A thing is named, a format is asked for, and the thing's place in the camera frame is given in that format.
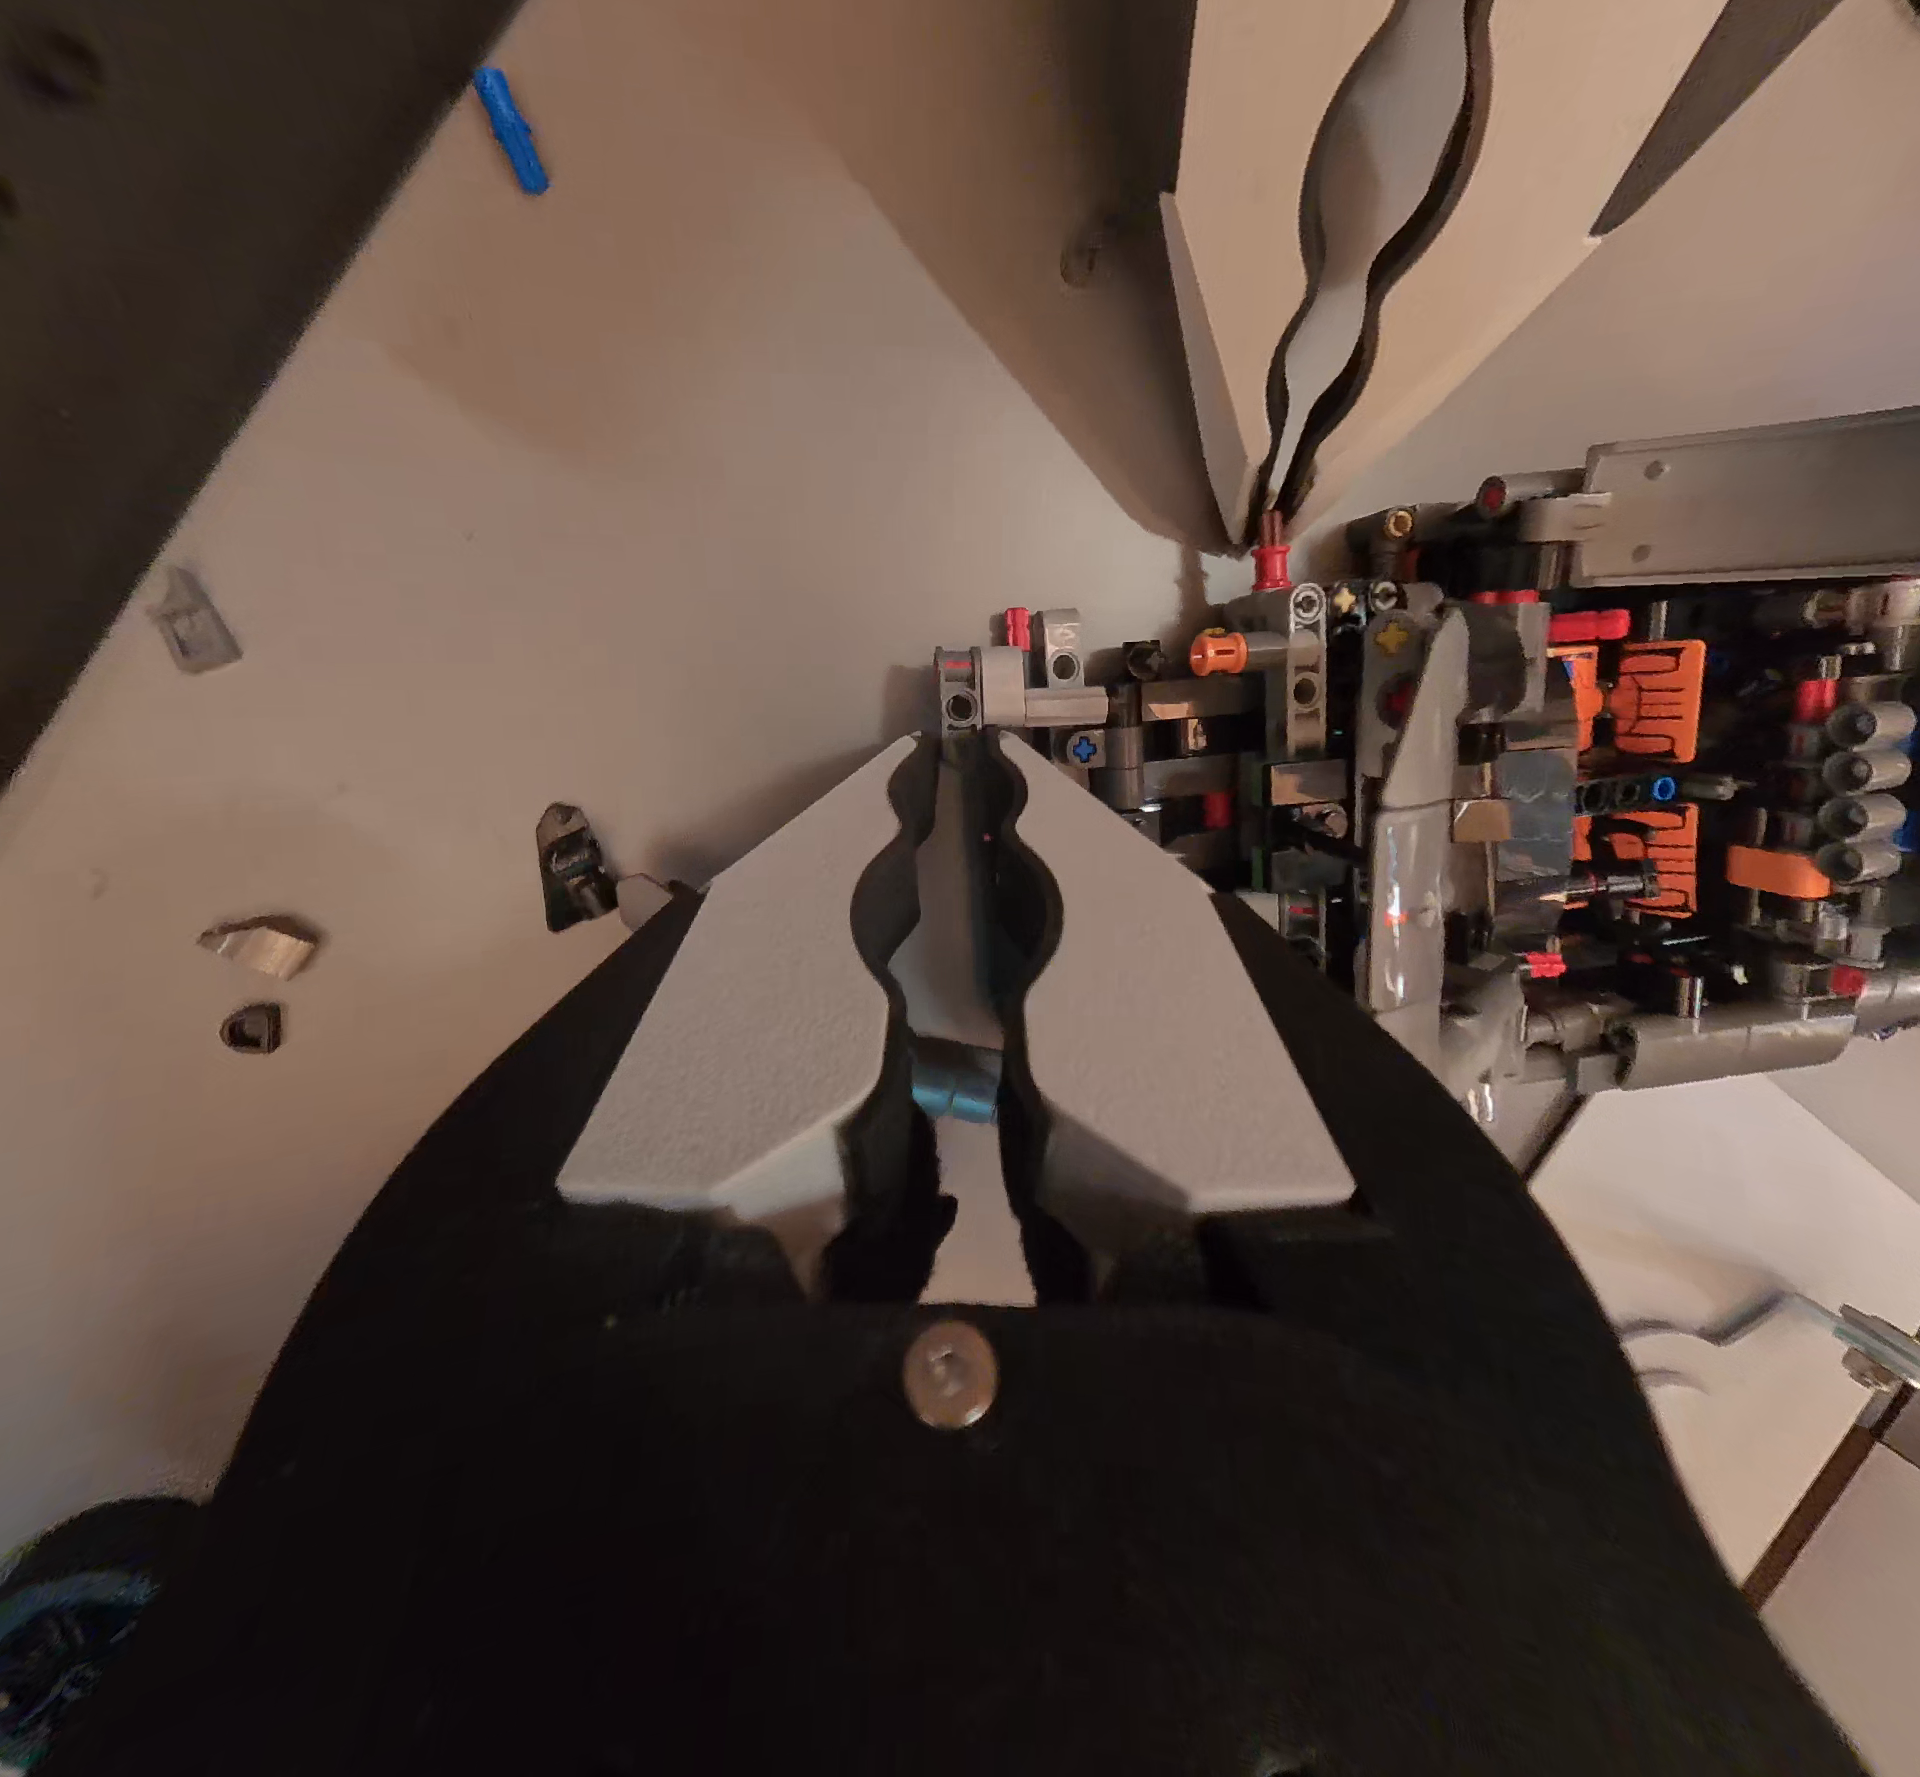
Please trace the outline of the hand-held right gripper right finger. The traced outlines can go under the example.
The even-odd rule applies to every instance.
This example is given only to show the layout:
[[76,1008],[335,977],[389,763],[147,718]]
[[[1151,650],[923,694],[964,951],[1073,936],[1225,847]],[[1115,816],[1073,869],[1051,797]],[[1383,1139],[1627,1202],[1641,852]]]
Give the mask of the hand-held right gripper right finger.
[[1282,948],[1016,736],[981,742],[1002,1188],[1041,1304],[1209,1287],[1230,1229],[1346,1241],[1357,1186],[1233,938]]

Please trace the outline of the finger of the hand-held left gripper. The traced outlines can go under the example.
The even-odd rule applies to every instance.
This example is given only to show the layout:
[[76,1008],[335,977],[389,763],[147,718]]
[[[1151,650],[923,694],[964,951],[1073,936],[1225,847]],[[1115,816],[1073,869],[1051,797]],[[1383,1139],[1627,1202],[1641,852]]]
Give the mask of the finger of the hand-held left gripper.
[[1270,373],[1308,298],[1303,193],[1341,86],[1397,0],[1195,0],[1161,197],[1202,460],[1221,537],[1255,528]]
[[1464,162],[1369,305],[1351,401],[1294,455],[1294,538],[1587,263],[1600,207],[1727,3],[1470,0]]

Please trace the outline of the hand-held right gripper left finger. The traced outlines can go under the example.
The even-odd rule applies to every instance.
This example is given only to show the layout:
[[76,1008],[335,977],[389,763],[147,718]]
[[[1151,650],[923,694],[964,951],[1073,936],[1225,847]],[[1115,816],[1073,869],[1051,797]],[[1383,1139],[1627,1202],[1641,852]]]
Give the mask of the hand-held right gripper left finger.
[[754,1229],[820,1301],[919,1301],[951,1222],[892,960],[941,750],[901,737],[718,875],[558,1177]]

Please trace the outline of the grey lego car model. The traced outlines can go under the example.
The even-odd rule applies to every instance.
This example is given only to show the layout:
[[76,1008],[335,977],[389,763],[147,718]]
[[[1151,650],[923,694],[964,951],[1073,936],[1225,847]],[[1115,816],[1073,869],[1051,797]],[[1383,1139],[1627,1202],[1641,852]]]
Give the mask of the grey lego car model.
[[1349,524],[1188,644],[1073,611],[940,650],[946,740],[1024,737],[1234,892],[1534,1159],[1606,1090],[1915,1028],[1914,407],[1595,446]]

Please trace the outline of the black lego wedge piece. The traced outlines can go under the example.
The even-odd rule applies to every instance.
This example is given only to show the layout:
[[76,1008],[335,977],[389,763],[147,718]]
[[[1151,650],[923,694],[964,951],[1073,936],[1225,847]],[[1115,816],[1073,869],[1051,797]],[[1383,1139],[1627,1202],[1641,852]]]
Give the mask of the black lego wedge piece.
[[558,934],[618,912],[618,881],[577,804],[546,804],[537,826],[545,926]]

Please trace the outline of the grey lego slope piece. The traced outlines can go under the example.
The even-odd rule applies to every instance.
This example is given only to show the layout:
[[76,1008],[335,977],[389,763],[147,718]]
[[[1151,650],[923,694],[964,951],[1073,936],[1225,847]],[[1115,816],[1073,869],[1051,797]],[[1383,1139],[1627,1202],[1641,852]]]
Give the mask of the grey lego slope piece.
[[196,944],[267,981],[288,982],[324,948],[324,929],[292,915],[255,915],[206,926]]

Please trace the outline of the grey lego plate piece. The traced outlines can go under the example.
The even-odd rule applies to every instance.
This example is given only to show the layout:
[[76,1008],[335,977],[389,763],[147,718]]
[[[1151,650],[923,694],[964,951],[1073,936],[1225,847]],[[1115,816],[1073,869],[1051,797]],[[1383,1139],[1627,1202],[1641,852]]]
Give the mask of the grey lego plate piece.
[[210,675],[244,658],[227,619],[203,579],[189,567],[164,566],[160,569],[147,598],[147,619],[183,675]]

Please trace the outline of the blue lego pin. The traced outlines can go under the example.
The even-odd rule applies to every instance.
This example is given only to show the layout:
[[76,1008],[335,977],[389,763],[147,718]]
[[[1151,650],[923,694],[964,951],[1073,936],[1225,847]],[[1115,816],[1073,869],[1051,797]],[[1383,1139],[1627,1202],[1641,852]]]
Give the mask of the blue lego pin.
[[508,71],[495,63],[485,63],[472,73],[471,84],[518,191],[527,197],[542,197],[550,180],[540,157],[538,137],[518,105]]

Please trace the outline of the black lego wheel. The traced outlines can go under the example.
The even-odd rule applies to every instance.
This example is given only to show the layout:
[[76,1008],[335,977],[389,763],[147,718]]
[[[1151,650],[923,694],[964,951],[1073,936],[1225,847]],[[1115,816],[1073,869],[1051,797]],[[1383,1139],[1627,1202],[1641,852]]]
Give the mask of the black lego wheel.
[[36,1532],[3,1569],[3,1770],[33,1774],[196,1549],[204,1504],[112,1499]]

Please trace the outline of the white book stand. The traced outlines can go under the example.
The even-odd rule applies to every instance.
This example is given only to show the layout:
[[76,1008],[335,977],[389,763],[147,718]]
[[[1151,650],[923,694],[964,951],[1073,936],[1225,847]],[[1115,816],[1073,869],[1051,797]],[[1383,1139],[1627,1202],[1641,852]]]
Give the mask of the white book stand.
[[1915,1333],[1915,1199],[1759,1076],[1597,1098],[1532,1192],[1748,1579],[1868,1405],[1836,1323]]

